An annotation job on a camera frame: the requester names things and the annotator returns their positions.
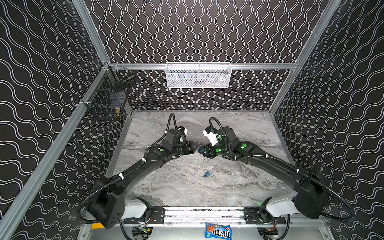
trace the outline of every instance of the brass padlock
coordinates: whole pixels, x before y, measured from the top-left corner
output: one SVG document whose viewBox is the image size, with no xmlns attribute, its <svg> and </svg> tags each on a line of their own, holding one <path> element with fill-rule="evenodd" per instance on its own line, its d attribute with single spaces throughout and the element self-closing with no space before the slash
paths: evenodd
<svg viewBox="0 0 384 240">
<path fill-rule="evenodd" d="M 115 108 L 115 115 L 116 115 L 116 118 L 119 118 L 119 117 L 120 117 L 120 111 L 121 111 L 120 108 Z"/>
</svg>

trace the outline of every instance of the wire mesh basket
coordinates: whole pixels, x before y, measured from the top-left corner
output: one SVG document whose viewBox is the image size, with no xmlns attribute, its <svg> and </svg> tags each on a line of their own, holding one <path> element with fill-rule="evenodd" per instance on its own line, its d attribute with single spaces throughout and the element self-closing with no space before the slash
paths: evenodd
<svg viewBox="0 0 384 240">
<path fill-rule="evenodd" d="M 169 88 L 227 88 L 230 63 L 166 63 Z"/>
<path fill-rule="evenodd" d="M 98 121 L 125 121 L 124 106 L 127 102 L 127 88 L 134 81 L 135 74 L 118 78 L 109 73 L 104 76 L 87 103 L 87 108 Z"/>
</svg>

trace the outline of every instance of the candy bag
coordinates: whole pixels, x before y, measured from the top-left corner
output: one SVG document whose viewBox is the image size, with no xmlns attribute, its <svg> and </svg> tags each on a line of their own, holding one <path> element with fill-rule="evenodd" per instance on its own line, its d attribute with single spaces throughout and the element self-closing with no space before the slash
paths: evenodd
<svg viewBox="0 0 384 240">
<path fill-rule="evenodd" d="M 230 226 L 222 226 L 213 223 L 205 223 L 205 238 L 232 239 L 232 229 Z"/>
</svg>

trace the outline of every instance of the wavy line pattern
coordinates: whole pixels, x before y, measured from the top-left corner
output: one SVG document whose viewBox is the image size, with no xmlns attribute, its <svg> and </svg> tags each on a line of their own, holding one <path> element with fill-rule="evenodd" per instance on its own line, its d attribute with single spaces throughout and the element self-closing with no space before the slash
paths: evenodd
<svg viewBox="0 0 384 240">
<path fill-rule="evenodd" d="M 328 0 L 86 0 L 115 63 L 291 63 Z"/>
<path fill-rule="evenodd" d="M 170 89 L 164 71 L 138 71 L 128 101 L 136 110 L 268 110 L 288 72 L 236 70 L 226 89 Z"/>
<path fill-rule="evenodd" d="M 77 238 L 76 208 L 107 171 L 123 126 L 98 122 L 87 111 L 12 239 Z"/>
<path fill-rule="evenodd" d="M 70 0 L 0 0 L 0 219 L 101 69 Z"/>
<path fill-rule="evenodd" d="M 384 239 L 384 1 L 344 0 L 276 113 L 296 164 L 319 169 L 353 205 L 338 240 Z M 324 208 L 346 209 L 334 197 Z"/>
</svg>

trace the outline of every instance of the black wire basket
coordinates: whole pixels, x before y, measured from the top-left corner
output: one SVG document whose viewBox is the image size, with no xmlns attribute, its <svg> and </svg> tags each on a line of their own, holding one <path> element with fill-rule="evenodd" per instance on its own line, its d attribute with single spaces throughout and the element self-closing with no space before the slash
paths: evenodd
<svg viewBox="0 0 384 240">
<path fill-rule="evenodd" d="M 127 88 L 132 85 L 134 78 L 133 72 L 124 78 L 107 73 L 87 104 L 92 116 L 98 121 L 125 121 Z"/>
</svg>

